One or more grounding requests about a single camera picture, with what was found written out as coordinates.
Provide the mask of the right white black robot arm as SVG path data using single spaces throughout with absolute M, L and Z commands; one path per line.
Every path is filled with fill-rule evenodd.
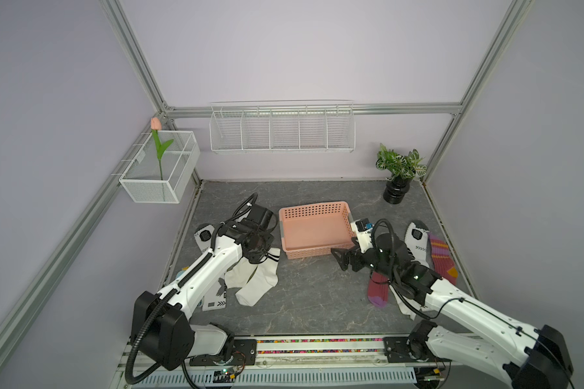
M 449 360 L 488 374 L 512 388 L 571 388 L 573 363 L 563 335 L 533 327 L 481 303 L 414 259 L 393 233 L 354 238 L 331 253 L 344 271 L 364 267 L 421 319 L 403 348 L 416 361 Z

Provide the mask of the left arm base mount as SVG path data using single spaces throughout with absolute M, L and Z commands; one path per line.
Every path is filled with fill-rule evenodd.
M 190 366 L 253 366 L 257 357 L 257 340 L 234 338 L 225 343 L 220 353 L 199 355 L 189 361 Z

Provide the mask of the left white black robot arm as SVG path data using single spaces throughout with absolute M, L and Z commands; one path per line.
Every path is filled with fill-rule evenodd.
M 188 270 L 157 293 L 139 295 L 125 368 L 129 384 L 142 381 L 159 367 L 172 371 L 188 358 L 233 358 L 235 337 L 231 332 L 213 324 L 191 324 L 190 319 L 229 268 L 241 259 L 250 264 L 267 259 L 274 240 L 273 218 L 274 213 L 256 204 L 254 198 L 246 200 L 228 220 L 197 232 L 204 251 Z

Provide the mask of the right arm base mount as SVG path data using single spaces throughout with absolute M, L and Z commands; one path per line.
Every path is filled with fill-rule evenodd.
M 437 327 L 435 322 L 422 320 L 408 336 L 384 337 L 384 355 L 388 363 L 447 361 L 438 358 L 428 347 L 429 334 Z

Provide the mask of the white sock two black stripes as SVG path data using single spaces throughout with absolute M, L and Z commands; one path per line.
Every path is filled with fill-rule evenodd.
M 242 306 L 254 306 L 271 288 L 278 283 L 277 268 L 281 250 L 271 248 L 264 260 L 257 265 L 248 283 L 243 286 L 236 294 L 238 303 Z

